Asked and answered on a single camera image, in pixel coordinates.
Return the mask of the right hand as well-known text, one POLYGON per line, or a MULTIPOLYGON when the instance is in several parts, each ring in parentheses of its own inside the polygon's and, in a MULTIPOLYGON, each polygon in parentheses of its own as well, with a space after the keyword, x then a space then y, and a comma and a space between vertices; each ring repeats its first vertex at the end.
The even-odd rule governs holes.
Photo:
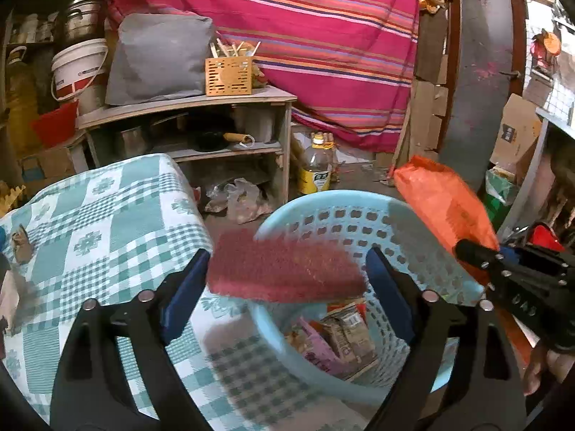
POLYGON ((544 372, 549 372, 558 383, 563 383, 574 365, 573 353, 558 353, 547 348, 540 340, 533 348, 523 376, 523 395, 537 391, 544 372))

